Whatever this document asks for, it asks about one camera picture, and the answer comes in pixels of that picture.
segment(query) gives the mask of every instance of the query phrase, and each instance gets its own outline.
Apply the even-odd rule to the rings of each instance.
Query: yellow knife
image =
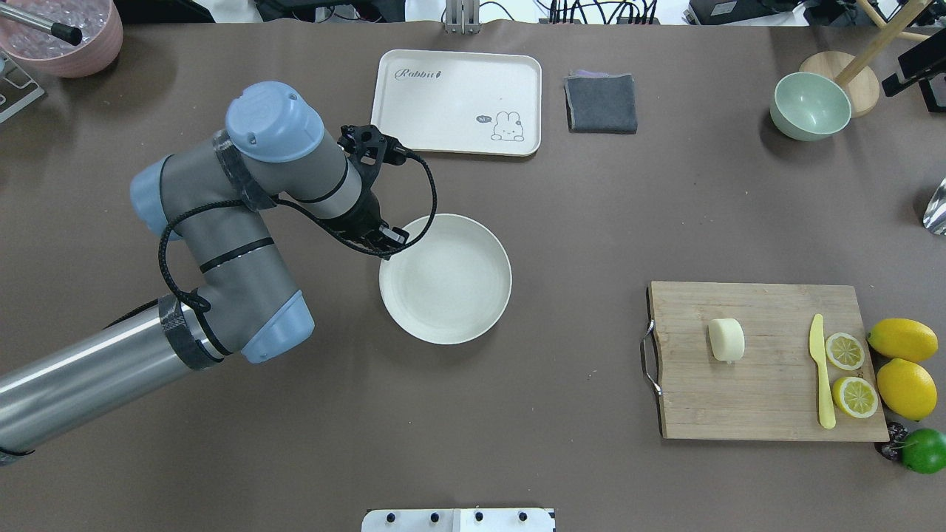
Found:
[[[818,422],[826,429],[834,428],[834,403],[828,385],[828,361],[825,354],[824,316],[815,314],[812,329],[808,333],[808,351],[818,365]]]

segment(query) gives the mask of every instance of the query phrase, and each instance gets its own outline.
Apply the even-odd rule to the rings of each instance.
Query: lemon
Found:
[[[877,391],[890,410],[919,421],[937,406],[937,386],[923,366],[894,359],[877,372]]]
[[[871,417],[877,412],[877,392],[870,382],[857,377],[842,377],[834,382],[831,395],[834,404],[851,417]]]
[[[825,351],[832,364],[847,369],[857,369],[864,365],[864,347],[856,338],[846,332],[836,332],[825,341]]]
[[[937,352],[937,336],[920,322],[906,318],[881,320],[867,334],[867,343],[888,359],[922,362]]]

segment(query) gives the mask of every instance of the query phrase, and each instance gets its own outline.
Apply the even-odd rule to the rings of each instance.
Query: cutting board handle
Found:
[[[647,331],[644,332],[644,335],[640,338],[640,367],[644,371],[644,377],[654,386],[654,395],[659,399],[663,395],[663,389],[657,384],[657,381],[651,377],[650,370],[647,369],[647,337],[654,335],[654,320],[650,321],[650,324],[647,325]],[[655,348],[654,354],[654,364],[657,365],[659,370],[659,360],[657,359],[657,350]]]

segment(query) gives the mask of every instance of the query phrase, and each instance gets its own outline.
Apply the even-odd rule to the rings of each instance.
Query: knife handle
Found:
[[[833,429],[834,402],[831,397],[831,387],[828,384],[828,367],[818,365],[818,422],[826,429]]]

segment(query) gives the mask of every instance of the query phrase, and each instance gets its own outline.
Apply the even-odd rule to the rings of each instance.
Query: mint green bowl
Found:
[[[850,100],[834,81],[796,72],[775,86],[769,114],[779,131],[795,140],[821,140],[848,125]]]

